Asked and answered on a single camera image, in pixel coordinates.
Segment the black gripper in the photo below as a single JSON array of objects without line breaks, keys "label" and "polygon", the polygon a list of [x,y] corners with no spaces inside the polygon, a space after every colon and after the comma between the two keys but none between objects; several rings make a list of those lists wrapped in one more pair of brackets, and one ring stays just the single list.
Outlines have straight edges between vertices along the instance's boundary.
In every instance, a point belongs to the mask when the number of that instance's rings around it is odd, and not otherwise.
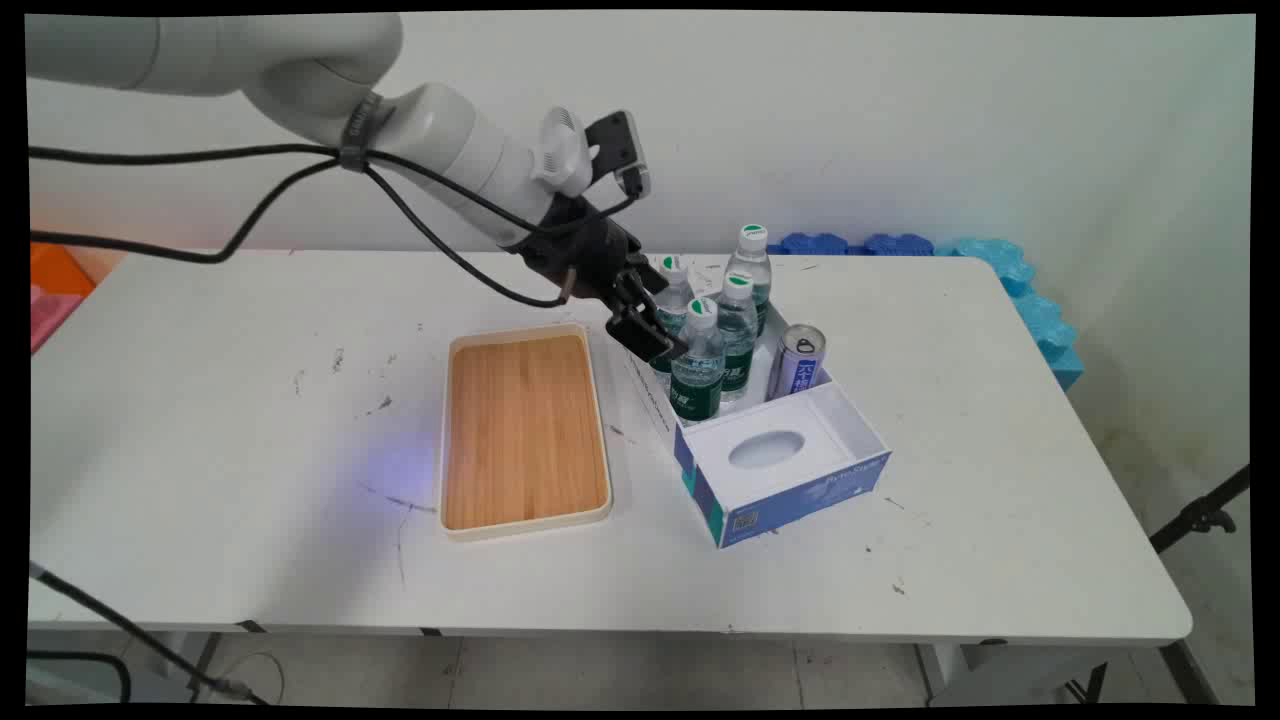
[{"label": "black gripper", "polygon": [[541,227],[582,225],[563,234],[529,234],[518,243],[525,265],[561,287],[567,270],[576,269],[572,296],[596,299],[611,310],[605,331],[637,359],[675,359],[689,348],[659,319],[657,295],[669,282],[643,254],[639,238],[614,219],[589,220],[596,209],[582,197],[556,196]]}]

